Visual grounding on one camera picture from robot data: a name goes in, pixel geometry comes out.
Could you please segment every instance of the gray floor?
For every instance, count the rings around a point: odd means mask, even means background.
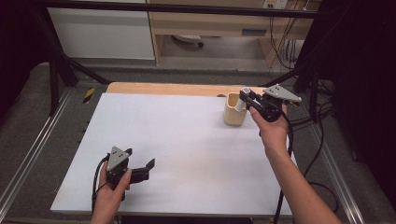
[[[103,68],[102,64],[90,64],[90,66],[103,77],[117,81],[224,85],[260,85],[287,71],[280,67],[269,69],[266,66],[257,40],[205,37],[204,41],[204,48],[199,49],[168,36],[165,39],[163,60],[160,65],[141,63],[131,66],[119,62],[116,67]],[[9,208],[5,223],[15,218],[25,218],[24,221],[27,223],[44,223],[48,219],[49,223],[55,220],[67,220],[67,223],[71,223],[71,220],[89,220],[89,216],[64,216],[50,211],[56,195],[55,191],[62,184],[68,166],[73,160],[78,149],[78,141],[82,139],[83,130],[88,126],[87,121],[91,119],[100,93],[106,90],[105,86],[97,87],[90,102],[84,105],[82,100],[90,86],[87,83],[92,81],[83,75],[78,76],[83,79],[81,83],[85,84],[73,89],[64,114]],[[293,81],[289,80],[285,86],[291,86]],[[0,120],[1,192],[6,190],[12,176],[17,172],[24,156],[46,122],[49,111],[49,73],[47,67],[40,66],[32,72],[21,92],[21,98]],[[289,115],[290,119],[301,118],[304,117],[304,111],[300,107],[291,107]],[[337,120],[328,117],[323,120],[323,124],[325,140],[342,170],[366,223],[396,223],[395,211],[390,207],[367,166],[351,159],[351,151]],[[301,170],[304,170],[312,160],[317,148],[309,127],[295,132],[295,156]],[[332,188],[332,181],[322,159],[315,163],[308,179]],[[318,189],[318,192],[333,208],[332,196],[322,189]],[[336,214],[347,223],[348,219],[341,204]]]

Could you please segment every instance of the white board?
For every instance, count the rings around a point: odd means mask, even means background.
[[[91,212],[92,181],[113,146],[133,149],[129,167],[155,167],[126,192],[119,212],[143,216],[264,217],[279,185],[249,113],[223,122],[223,97],[104,93],[51,210]],[[290,215],[284,200],[281,214]]]

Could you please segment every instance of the black metal frame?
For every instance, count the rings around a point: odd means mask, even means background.
[[[50,46],[50,53],[53,60],[50,63],[51,78],[51,114],[58,107],[59,93],[55,76],[59,74],[66,86],[76,86],[78,79],[72,69],[81,71],[89,77],[102,84],[111,83],[110,80],[100,77],[90,71],[82,64],[69,58],[63,51],[57,35],[51,31],[47,21],[43,17],[42,10],[47,7],[75,8],[75,9],[99,9],[118,11],[147,11],[147,12],[171,12],[171,13],[196,13],[196,14],[216,14],[216,15],[237,15],[237,16],[258,16],[258,17],[281,17],[281,18],[305,18],[305,19],[326,19],[334,15],[332,11],[297,11],[297,10],[277,10],[245,7],[206,7],[206,6],[185,6],[185,5],[162,5],[162,4],[137,4],[137,3],[114,3],[114,2],[87,2],[87,1],[67,1],[67,0],[35,0],[32,5],[32,13],[39,24],[44,37]],[[286,74],[274,82],[280,83],[290,77],[296,76]]]

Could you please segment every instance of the cup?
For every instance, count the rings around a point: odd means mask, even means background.
[[[246,107],[241,111],[235,110],[236,103],[239,99],[239,92],[230,92],[227,95],[226,103],[224,106],[224,122],[231,126],[241,126],[244,123],[247,114]]]

